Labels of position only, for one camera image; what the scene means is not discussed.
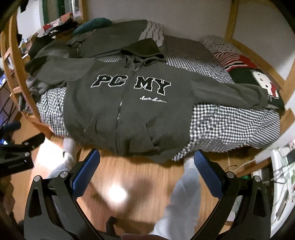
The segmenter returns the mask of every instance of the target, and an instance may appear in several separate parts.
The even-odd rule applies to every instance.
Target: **zipper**
[[[132,72],[132,75],[134,75],[137,70],[138,70],[138,68],[135,67],[134,71]],[[116,126],[115,126],[115,151],[116,151],[117,156],[119,156],[119,151],[120,151],[119,122],[120,122],[122,103],[123,103],[124,95],[129,90],[129,86],[130,86],[130,84],[132,82],[132,79],[133,78],[131,77],[130,80],[127,82],[126,86],[125,86],[125,89],[124,89],[124,91],[122,93],[122,96],[121,96],[121,101],[120,101],[120,104],[119,104],[119,108],[118,108],[118,115],[117,115]]]

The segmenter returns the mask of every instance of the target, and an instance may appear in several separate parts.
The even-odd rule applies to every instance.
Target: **checkered bedsheet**
[[[199,42],[165,36],[166,64],[211,76],[219,82],[233,83],[230,75]],[[119,55],[98,58],[116,62]],[[63,121],[63,100],[66,88],[55,88],[42,95],[37,103],[42,122],[48,124],[57,136],[68,132]],[[226,152],[242,146],[267,148],[280,134],[280,116],[270,109],[240,109],[213,104],[194,105],[190,140],[172,159],[177,161],[187,153],[202,149]]]

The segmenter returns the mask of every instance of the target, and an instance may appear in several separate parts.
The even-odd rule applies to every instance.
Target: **metal screw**
[[[260,178],[259,176],[255,176],[255,177],[254,177],[254,180],[255,180],[256,182],[260,182],[261,178]]]
[[[226,173],[226,176],[228,177],[228,178],[234,178],[234,173],[232,173],[232,172],[227,172]]]
[[[40,180],[40,176],[38,175],[38,176],[36,176],[36,177],[34,177],[34,181],[35,182],[38,182]]]
[[[60,173],[60,176],[62,178],[65,178],[67,175],[68,175],[68,172],[67,171],[63,171],[63,172]]]

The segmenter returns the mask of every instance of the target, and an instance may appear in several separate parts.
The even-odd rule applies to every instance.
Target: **blue gripper pad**
[[[72,197],[74,200],[83,196],[99,163],[100,154],[99,151],[95,149],[72,182]]]
[[[222,182],[200,151],[195,152],[194,162],[212,196],[221,199],[223,196]]]

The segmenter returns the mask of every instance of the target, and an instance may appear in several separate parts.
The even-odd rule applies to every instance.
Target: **wooden bed frame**
[[[86,0],[80,0],[80,11],[82,13],[83,22],[88,20],[88,15],[86,12]],[[290,99],[292,93],[295,90],[295,61],[289,73],[287,80],[285,81],[277,71],[267,63],[263,58],[261,58],[258,54],[252,51],[250,48],[246,47],[239,41],[233,39],[233,33],[235,29],[235,23],[237,19],[238,12],[238,4],[239,0],[232,0],[229,21],[227,25],[227,30],[225,34],[225,39],[234,44],[237,48],[239,48],[243,53],[245,53],[257,66],[259,66],[265,73],[269,74],[279,85],[280,94],[284,103]],[[17,11],[12,15],[10,21],[7,23],[5,29],[1,33],[0,37],[0,46],[1,46],[1,57],[4,65],[4,72],[7,78],[8,86],[11,90],[11,99],[14,104],[18,107],[18,97],[20,94],[23,95],[26,103],[30,107],[32,114],[27,114],[26,112],[22,112],[22,115],[31,121],[35,127],[37,127],[41,132],[43,132],[48,139],[53,135],[49,126],[42,123],[40,120],[40,114],[36,107],[36,104],[31,97],[29,90],[26,86],[26,79],[28,77],[28,73],[24,69],[24,60],[21,57],[20,51],[18,49],[17,39]],[[11,62],[14,66],[14,76],[12,77],[8,67],[8,57],[10,57]],[[281,135],[293,124],[295,121],[295,116],[291,109],[286,111],[285,115],[281,118]],[[259,150],[251,148],[247,152],[247,156],[252,159],[259,152]]]

